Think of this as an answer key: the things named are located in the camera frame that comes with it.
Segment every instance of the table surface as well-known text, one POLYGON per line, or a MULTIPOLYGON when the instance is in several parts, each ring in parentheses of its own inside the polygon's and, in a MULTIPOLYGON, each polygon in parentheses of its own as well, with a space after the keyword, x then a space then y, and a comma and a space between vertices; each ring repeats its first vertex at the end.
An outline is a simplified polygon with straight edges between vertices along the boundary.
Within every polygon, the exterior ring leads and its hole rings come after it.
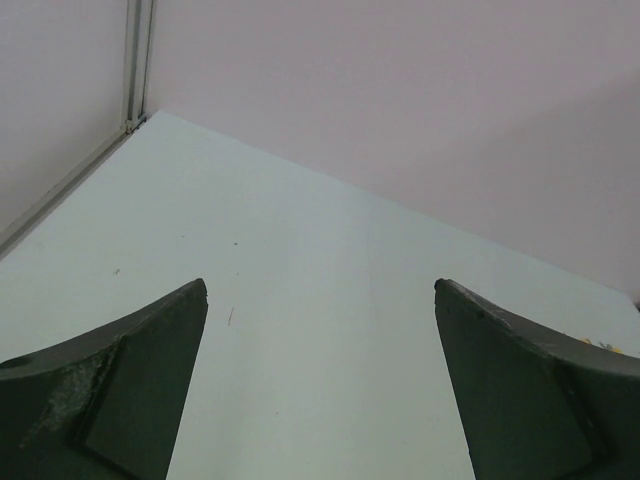
POLYGON ((0 360, 196 277, 170 479, 472 479, 440 277, 640 352, 623 294, 160 112, 0 262, 0 360))

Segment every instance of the white table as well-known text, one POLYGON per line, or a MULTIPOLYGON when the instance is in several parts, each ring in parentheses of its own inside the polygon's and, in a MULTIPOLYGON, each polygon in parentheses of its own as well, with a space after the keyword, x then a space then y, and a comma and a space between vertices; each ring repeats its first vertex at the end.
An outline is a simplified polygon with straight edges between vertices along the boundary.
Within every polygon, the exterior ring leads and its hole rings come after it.
POLYGON ((640 352, 618 292, 158 113, 0 262, 0 360, 196 277, 210 310, 176 480, 472 479, 439 277, 640 352))

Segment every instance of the metal frame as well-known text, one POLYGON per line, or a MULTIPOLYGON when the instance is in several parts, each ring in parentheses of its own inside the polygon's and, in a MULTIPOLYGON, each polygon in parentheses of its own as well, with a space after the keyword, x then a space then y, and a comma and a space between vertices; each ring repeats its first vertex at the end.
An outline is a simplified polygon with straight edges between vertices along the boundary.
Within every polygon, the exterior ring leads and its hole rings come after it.
POLYGON ((49 190, 40 200, 0 232, 0 259, 37 226, 69 193, 105 161, 146 119, 147 65, 154 0, 127 0, 127 38, 124 55, 122 121, 116 132, 49 190))

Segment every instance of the gray wall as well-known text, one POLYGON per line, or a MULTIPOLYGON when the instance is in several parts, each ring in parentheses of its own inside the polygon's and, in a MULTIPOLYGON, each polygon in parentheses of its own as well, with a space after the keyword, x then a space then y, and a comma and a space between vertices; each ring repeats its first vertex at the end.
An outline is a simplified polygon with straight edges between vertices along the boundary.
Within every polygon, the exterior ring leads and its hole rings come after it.
POLYGON ((113 134, 126 0, 0 1, 0 231, 113 134))
POLYGON ((635 296, 639 22, 637 0, 157 0, 150 109, 635 296))

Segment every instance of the white surface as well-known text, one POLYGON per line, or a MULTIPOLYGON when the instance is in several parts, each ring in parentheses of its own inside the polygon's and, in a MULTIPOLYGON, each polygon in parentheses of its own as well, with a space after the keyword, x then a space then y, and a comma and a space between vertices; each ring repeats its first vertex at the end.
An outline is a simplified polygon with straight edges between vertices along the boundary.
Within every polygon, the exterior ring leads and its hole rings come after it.
POLYGON ((440 277, 640 352, 622 294, 164 113, 0 262, 0 352, 66 340, 196 277, 210 310, 176 480, 472 479, 440 277))
POLYGON ((149 106, 640 299, 637 0, 157 0, 149 106))
POLYGON ((121 124, 126 0, 0 1, 0 231, 121 124))

